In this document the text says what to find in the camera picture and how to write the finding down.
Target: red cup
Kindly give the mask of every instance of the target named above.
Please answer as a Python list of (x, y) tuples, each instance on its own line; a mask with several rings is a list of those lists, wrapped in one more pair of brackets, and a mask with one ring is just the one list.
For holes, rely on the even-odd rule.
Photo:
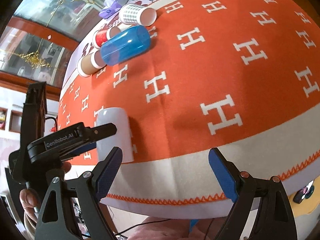
[(98, 30), (93, 35), (92, 44), (96, 49), (101, 49), (103, 43), (105, 43), (107, 40), (110, 40), (120, 32), (121, 30), (118, 27)]

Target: screw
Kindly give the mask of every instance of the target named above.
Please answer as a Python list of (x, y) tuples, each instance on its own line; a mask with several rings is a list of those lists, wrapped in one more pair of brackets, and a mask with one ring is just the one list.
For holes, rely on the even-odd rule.
[(241, 171), (240, 175), (243, 178), (248, 178), (250, 176), (249, 173), (247, 173), (246, 171)]
[(91, 176), (91, 172), (90, 171), (86, 171), (83, 175), (84, 178), (88, 178)]
[(54, 177), (53, 180), (52, 180), (52, 182), (53, 182), (53, 183), (57, 183), (59, 180), (60, 180), (59, 177)]
[(273, 176), (272, 180), (277, 183), (280, 182), (280, 179), (277, 176)]

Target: beige cup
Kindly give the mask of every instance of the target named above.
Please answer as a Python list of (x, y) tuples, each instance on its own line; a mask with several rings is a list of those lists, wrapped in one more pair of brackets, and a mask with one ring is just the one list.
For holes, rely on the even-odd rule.
[(105, 65), (106, 63), (101, 57), (101, 51), (97, 50), (79, 59), (77, 70), (80, 76), (90, 77)]

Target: blue gripper pad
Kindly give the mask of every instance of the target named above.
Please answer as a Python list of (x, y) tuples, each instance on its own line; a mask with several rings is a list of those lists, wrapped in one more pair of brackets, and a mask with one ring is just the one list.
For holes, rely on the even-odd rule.
[(92, 149), (95, 149), (97, 147), (97, 143), (96, 142), (92, 142), (86, 145), (81, 146), (80, 148), (74, 150), (73, 152), (71, 152), (71, 155), (76, 156), (76, 155), (80, 155), (81, 153), (85, 153), (88, 152)]
[(105, 198), (111, 188), (113, 180), (115, 179), (120, 165), (122, 163), (122, 151), (120, 148), (116, 151), (114, 156), (110, 159), (108, 166), (102, 171), (99, 179), (96, 181), (95, 197), (100, 202)]
[(189, 226), (189, 233), (192, 231), (192, 228), (198, 223), (198, 219), (192, 219), (190, 220), (190, 226)]
[(238, 199), (236, 182), (214, 149), (209, 151), (209, 164), (223, 190), (223, 193), (227, 198), (230, 198), (233, 203), (236, 202)]

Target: orange zigzag stitching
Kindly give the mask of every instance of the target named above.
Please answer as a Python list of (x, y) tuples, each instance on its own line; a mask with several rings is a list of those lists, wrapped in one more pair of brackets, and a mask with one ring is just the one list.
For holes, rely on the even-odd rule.
[[(292, 175), (296, 174), (298, 171), (303, 170), (306, 168), (309, 164), (313, 163), (317, 158), (320, 157), (320, 150), (318, 150), (316, 153), (314, 153), (312, 156), (309, 156), (308, 159), (306, 159), (304, 162), (302, 162), (300, 165), (297, 164), (296, 166), (293, 166), (291, 169), (289, 169), (286, 173), (282, 173), (282, 175), (278, 175), (278, 177), (281, 180), (285, 180)], [(172, 205), (172, 206), (178, 206), (178, 205), (189, 205), (189, 204), (198, 204), (198, 203), (205, 203), (205, 202), (212, 202), (217, 200), (224, 200), (227, 199), (224, 193), (221, 193), (220, 195), (215, 194), (213, 197), (209, 195), (208, 197), (202, 196), (201, 198), (196, 197), (195, 199), (185, 199), (185, 200), (166, 200), (166, 199), (144, 199), (144, 198), (135, 198), (135, 197), (127, 197), (127, 196), (120, 196), (120, 195), (114, 195), (114, 194), (108, 194), (107, 197), (115, 198), (119, 200), (124, 200), (128, 202), (136, 202), (136, 203), (143, 203), (143, 204), (154, 204), (154, 205)]]

